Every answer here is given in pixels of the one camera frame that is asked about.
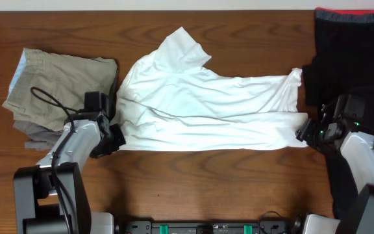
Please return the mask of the white t-shirt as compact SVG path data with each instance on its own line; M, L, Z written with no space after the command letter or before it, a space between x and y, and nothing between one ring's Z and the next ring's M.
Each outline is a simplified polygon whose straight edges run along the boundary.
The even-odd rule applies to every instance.
M303 148L295 132L302 71L223 77L183 28L134 63L117 92L116 120L129 151Z

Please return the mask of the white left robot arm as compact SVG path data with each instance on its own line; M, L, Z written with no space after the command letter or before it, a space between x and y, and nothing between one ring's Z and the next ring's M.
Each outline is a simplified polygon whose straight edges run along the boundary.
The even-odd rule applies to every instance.
M38 163L20 168L13 178L17 232L108 233L116 230L110 213L91 211L81 171L124 144L118 125L99 110L72 114L53 149Z

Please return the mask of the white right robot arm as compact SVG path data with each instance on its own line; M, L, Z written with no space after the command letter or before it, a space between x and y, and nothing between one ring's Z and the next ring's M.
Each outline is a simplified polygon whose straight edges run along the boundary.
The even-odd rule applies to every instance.
M358 121L342 116L331 118L330 123L309 118L295 135L324 155L336 151L344 158L358 191L345 217L308 214L301 233L374 233L374 136L362 132Z

